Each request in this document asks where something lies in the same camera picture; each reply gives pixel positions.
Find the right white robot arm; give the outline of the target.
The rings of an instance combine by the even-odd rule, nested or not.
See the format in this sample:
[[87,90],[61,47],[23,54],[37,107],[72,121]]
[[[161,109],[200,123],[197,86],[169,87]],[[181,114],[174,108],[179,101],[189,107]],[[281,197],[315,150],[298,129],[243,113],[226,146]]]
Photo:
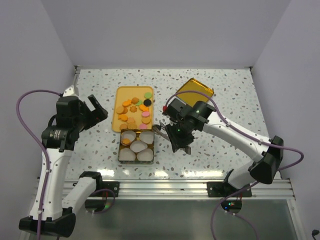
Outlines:
[[162,113],[171,121],[164,129],[173,152],[189,150],[194,141],[192,133],[200,131],[224,140],[251,159],[250,163],[230,170],[223,182],[213,187],[219,196],[235,196],[242,188],[254,182],[266,185],[273,182],[283,159],[282,138],[264,137],[229,122],[224,116],[219,116],[214,106],[203,101],[190,106],[176,98],[163,107]]

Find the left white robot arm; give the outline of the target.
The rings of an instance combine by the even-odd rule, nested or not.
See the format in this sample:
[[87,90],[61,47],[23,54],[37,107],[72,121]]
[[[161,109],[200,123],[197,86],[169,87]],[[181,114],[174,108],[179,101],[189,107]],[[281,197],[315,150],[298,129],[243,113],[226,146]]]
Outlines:
[[42,150],[42,166],[35,201],[28,216],[20,219],[25,232],[68,238],[76,225],[76,214],[86,199],[103,193],[99,172],[85,171],[71,192],[63,197],[67,167],[82,131],[107,119],[108,112],[94,95],[88,100],[94,109],[77,96],[63,96],[56,102],[56,114],[37,139]]

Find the orange flower cookie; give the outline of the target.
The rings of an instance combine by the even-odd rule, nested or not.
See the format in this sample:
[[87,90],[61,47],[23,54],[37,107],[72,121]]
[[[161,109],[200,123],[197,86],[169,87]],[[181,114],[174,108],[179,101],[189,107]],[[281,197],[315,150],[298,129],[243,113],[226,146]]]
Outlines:
[[131,144],[131,140],[129,139],[129,138],[122,138],[121,139],[121,144],[123,145],[123,146],[128,146],[128,145],[130,145]]

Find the gold tin lid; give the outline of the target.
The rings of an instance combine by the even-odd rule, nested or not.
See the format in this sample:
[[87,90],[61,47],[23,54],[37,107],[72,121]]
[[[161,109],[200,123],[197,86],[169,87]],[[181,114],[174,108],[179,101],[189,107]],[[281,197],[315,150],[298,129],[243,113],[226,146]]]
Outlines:
[[191,78],[183,84],[182,87],[177,90],[177,93],[180,92],[185,93],[178,94],[176,97],[191,107],[193,107],[198,101],[208,101],[208,98],[203,96],[203,94],[210,98],[214,95],[214,90],[212,88],[206,86],[195,78]]

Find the black sandwich cookie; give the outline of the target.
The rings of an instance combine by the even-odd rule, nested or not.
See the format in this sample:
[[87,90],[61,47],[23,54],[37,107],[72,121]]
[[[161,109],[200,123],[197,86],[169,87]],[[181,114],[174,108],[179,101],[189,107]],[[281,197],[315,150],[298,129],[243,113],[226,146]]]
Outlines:
[[145,99],[143,101],[143,105],[146,107],[150,107],[152,105],[152,101],[150,99]]

